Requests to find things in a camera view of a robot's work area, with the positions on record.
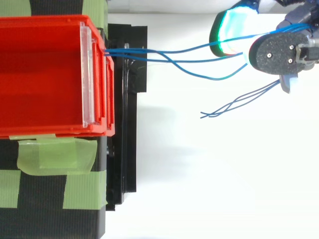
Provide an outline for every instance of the plastic storage bin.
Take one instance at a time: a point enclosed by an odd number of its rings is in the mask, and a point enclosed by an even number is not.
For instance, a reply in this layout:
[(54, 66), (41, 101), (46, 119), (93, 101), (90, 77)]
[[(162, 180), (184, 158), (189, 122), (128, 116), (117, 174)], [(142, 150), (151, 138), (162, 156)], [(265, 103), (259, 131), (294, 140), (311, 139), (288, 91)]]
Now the plastic storage bin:
[(0, 18), (0, 137), (112, 136), (114, 63), (84, 15)]

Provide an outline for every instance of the green tape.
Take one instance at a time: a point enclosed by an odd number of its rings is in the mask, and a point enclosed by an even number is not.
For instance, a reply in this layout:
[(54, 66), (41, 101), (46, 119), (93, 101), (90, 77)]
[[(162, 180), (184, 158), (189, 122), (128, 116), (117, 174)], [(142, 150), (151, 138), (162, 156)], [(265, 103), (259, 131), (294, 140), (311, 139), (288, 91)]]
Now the green tape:
[(63, 209), (99, 210), (106, 204), (106, 171), (67, 176)]
[(0, 16), (31, 16), (29, 0), (0, 0)]
[(76, 144), (74, 138), (60, 140), (37, 139), (40, 169), (77, 168)]
[(97, 151), (96, 140), (39, 138), (19, 141), (18, 168), (33, 176), (90, 173)]
[(104, 2), (104, 33), (106, 35), (106, 38), (109, 37), (109, 31), (108, 31), (108, 22), (109, 22), (109, 18), (108, 18), (108, 3), (107, 1)]
[(56, 136), (55, 134), (9, 136), (10, 140), (25, 140), (25, 139), (34, 139), (34, 138), (56, 138)]
[(88, 15), (96, 28), (104, 28), (104, 6), (105, 0), (84, 0), (83, 15)]
[(20, 188), (19, 170), (0, 170), (0, 208), (17, 208)]

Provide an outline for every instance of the white surface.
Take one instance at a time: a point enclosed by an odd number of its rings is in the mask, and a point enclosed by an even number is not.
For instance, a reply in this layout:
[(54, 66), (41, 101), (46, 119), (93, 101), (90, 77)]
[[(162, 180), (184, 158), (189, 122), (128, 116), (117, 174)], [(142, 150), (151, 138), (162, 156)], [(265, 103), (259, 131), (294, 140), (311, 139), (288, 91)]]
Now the white surface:
[[(282, 18), (260, 16), (260, 31)], [(148, 25), (148, 47), (158, 50), (207, 43), (213, 20), (110, 15), (112, 23)], [(174, 56), (211, 57), (207, 48)], [(243, 63), (238, 57), (185, 67), (220, 77)], [(105, 238), (319, 238), (318, 73), (301, 73), (304, 91), (294, 96), (277, 86), (248, 106), (200, 120), (200, 111), (213, 112), (278, 77), (248, 67), (213, 82), (150, 63), (148, 92), (138, 96), (138, 192), (107, 212)]]
[[(111, 0), (109, 12), (120, 13), (219, 13), (239, 0)], [(260, 12), (285, 13), (295, 8), (281, 7), (275, 0), (261, 0)]]

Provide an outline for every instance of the glowing light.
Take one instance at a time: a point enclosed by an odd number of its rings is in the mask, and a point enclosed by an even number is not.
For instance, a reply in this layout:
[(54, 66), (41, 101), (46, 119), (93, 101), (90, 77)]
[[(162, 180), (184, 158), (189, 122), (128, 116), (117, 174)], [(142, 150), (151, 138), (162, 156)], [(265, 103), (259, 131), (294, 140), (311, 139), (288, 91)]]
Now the glowing light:
[[(258, 12), (247, 6), (238, 6), (229, 9), (223, 18), (218, 32), (218, 41), (226, 39), (250, 35), (256, 32), (254, 25), (254, 19), (258, 15)], [(247, 48), (247, 45), (251, 45), (250, 41), (238, 40), (232, 42), (225, 42), (219, 44), (220, 49), (229, 55), (242, 52)]]

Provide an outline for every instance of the blue cable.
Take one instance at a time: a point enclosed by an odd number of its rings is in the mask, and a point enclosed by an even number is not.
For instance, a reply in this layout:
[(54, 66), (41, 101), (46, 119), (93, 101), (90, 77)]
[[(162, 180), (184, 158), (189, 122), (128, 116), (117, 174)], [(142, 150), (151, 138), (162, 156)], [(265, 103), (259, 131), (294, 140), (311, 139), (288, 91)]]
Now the blue cable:
[[(304, 29), (309, 29), (311, 26), (308, 24), (304, 24), (304, 23), (298, 23), (298, 24), (294, 24), (288, 27), (284, 27), (269, 33), (277, 33), (277, 32), (284, 32), (284, 31), (298, 31), (300, 29), (304, 30)], [(107, 49), (106, 52), (108, 53), (133, 53), (133, 54), (146, 54), (146, 53), (157, 53), (159, 55), (161, 55), (162, 57), (166, 58), (167, 61), (165, 62), (170, 62), (172, 63), (174, 66), (176, 66), (177, 68), (179, 68), (181, 71), (195, 76), (195, 77), (199, 77), (199, 78), (204, 78), (204, 79), (208, 79), (208, 80), (214, 80), (214, 81), (220, 81), (220, 80), (225, 80), (228, 79), (232, 76), (234, 76), (235, 74), (237, 74), (239, 71), (241, 71), (243, 68), (245, 68), (247, 66), (247, 63), (244, 64), (243, 66), (241, 66), (238, 70), (236, 70), (235, 72), (233, 72), (232, 74), (226, 76), (226, 77), (221, 77), (221, 78), (213, 78), (213, 77), (208, 77), (208, 76), (203, 76), (203, 75), (199, 75), (193, 72), (190, 72), (184, 68), (182, 68), (181, 66), (179, 66), (177, 64), (176, 61), (172, 60), (171, 58), (169, 58), (168, 56), (165, 55), (165, 53), (170, 53), (170, 54), (177, 54), (177, 53), (183, 53), (183, 52), (187, 52), (187, 51), (192, 51), (192, 50), (196, 50), (202, 47), (206, 47), (206, 46), (210, 46), (210, 45), (217, 45), (219, 43), (222, 42), (228, 42), (228, 41), (234, 41), (234, 40), (240, 40), (240, 39), (247, 39), (247, 38), (251, 38), (254, 36), (258, 36), (258, 35), (263, 35), (263, 34), (255, 34), (255, 35), (250, 35), (250, 36), (243, 36), (243, 37), (237, 37), (237, 38), (232, 38), (232, 39), (227, 39), (224, 41), (218, 41), (218, 42), (211, 42), (205, 45), (201, 45), (201, 46), (197, 46), (197, 47), (193, 47), (190, 49), (186, 49), (186, 50), (182, 50), (182, 51), (156, 51), (156, 50), (151, 50), (151, 49), (143, 49), (143, 48), (118, 48), (118, 49)]]
[[(234, 110), (234, 109), (243, 107), (243, 106), (249, 104), (250, 102), (253, 102), (254, 100), (258, 99), (259, 97), (261, 97), (263, 94), (265, 94), (265, 93), (267, 93), (268, 91), (270, 91), (272, 88), (274, 88), (274, 87), (275, 87), (276, 85), (278, 85), (279, 83), (280, 83), (280, 81), (279, 81), (279, 80), (276, 80), (276, 81), (274, 81), (273, 83), (270, 83), (269, 85), (266, 85), (266, 86), (264, 86), (264, 87), (262, 87), (262, 88), (260, 88), (260, 89), (257, 89), (257, 90), (255, 90), (255, 91), (252, 91), (252, 92), (246, 93), (246, 94), (244, 94), (244, 95), (242, 95), (242, 96), (239, 96), (239, 97), (237, 97), (233, 102), (224, 105), (223, 107), (219, 108), (218, 110), (214, 111), (213, 113), (208, 114), (208, 113), (201, 112), (201, 114), (204, 115), (204, 116), (201, 117), (201, 119), (206, 118), (206, 117), (215, 118), (215, 117), (218, 117), (218, 116), (220, 116), (221, 114), (223, 114), (223, 113), (225, 113), (225, 112), (229, 112), (229, 111), (232, 111), (232, 110)], [(240, 102), (240, 101), (243, 101), (243, 100), (252, 98), (253, 96), (256, 96), (256, 95), (258, 95), (258, 96), (255, 97), (255, 98), (253, 98), (252, 100), (250, 100), (250, 101), (248, 101), (248, 102), (246, 102), (246, 103), (244, 103), (244, 104), (242, 104), (242, 105), (239, 105), (239, 106), (237, 106), (237, 107), (234, 107), (234, 108), (231, 108), (231, 109), (230, 109), (230, 107), (231, 107), (234, 103), (237, 103), (237, 102)]]
[[(158, 51), (160, 53), (164, 53), (164, 54), (178, 54), (178, 53), (185, 53), (185, 52), (189, 52), (189, 51), (193, 51), (193, 50), (197, 50), (203, 47), (208, 47), (208, 46), (213, 46), (213, 45), (218, 45), (220, 43), (223, 42), (229, 42), (229, 41), (235, 41), (235, 40), (242, 40), (242, 39), (248, 39), (248, 38), (252, 38), (255, 36), (259, 36), (259, 35), (265, 35), (265, 34), (273, 34), (273, 33), (278, 33), (278, 32), (287, 32), (290, 30), (297, 30), (300, 27), (306, 27), (307, 29), (312, 28), (312, 26), (310, 26), (309, 24), (306, 23), (296, 23), (284, 28), (280, 28), (278, 30), (275, 31), (271, 31), (271, 32), (266, 32), (266, 33), (261, 33), (261, 34), (255, 34), (255, 35), (248, 35), (248, 36), (241, 36), (241, 37), (236, 37), (236, 38), (231, 38), (231, 39), (227, 39), (224, 41), (215, 41), (215, 42), (210, 42), (204, 45), (200, 45), (200, 46), (196, 46), (196, 47), (192, 47), (190, 49), (186, 49), (186, 50), (180, 50), (180, 51)], [(120, 51), (136, 51), (134, 53), (136, 54), (145, 54), (145, 52), (148, 52), (149, 49), (143, 49), (143, 48), (117, 48), (117, 49), (107, 49), (106, 52), (112, 53), (119, 53)]]
[[(220, 57), (220, 58), (215, 58), (215, 59), (208, 59), (208, 60), (193, 60), (193, 61), (187, 61), (187, 60), (173, 60), (176, 63), (205, 63), (205, 62), (215, 62), (215, 61), (221, 61), (229, 58), (233, 58), (236, 56), (240, 56), (243, 53), (238, 53), (235, 55), (231, 56), (225, 56), (225, 57)], [(131, 56), (131, 55), (125, 55), (125, 54), (106, 54), (105, 56), (114, 56), (114, 57), (124, 57), (124, 58), (129, 58), (132, 60), (137, 60), (137, 61), (149, 61), (149, 62), (161, 62), (161, 63), (170, 63), (168, 60), (158, 60), (158, 59), (149, 59), (149, 58), (142, 58), (142, 57), (136, 57), (136, 56)]]
[(231, 73), (228, 76), (225, 77), (220, 77), (220, 78), (214, 78), (214, 77), (209, 77), (209, 76), (203, 76), (203, 75), (199, 75), (193, 72), (190, 72), (184, 68), (182, 68), (180, 65), (178, 65), (175, 61), (173, 61), (171, 58), (169, 58), (168, 56), (166, 56), (164, 53), (155, 51), (155, 50), (148, 50), (148, 52), (151, 53), (157, 53), (159, 55), (161, 55), (162, 57), (166, 58), (168, 60), (168, 62), (172, 63), (174, 66), (176, 66), (178, 69), (180, 69), (181, 71), (191, 75), (191, 76), (195, 76), (195, 77), (199, 77), (199, 78), (204, 78), (204, 79), (208, 79), (208, 80), (212, 80), (212, 81), (221, 81), (221, 80), (226, 80), (234, 75), (236, 75), (238, 72), (240, 72), (242, 69), (244, 69), (247, 66), (247, 63), (245, 63), (243, 66), (241, 66), (239, 69), (237, 69), (235, 72)]

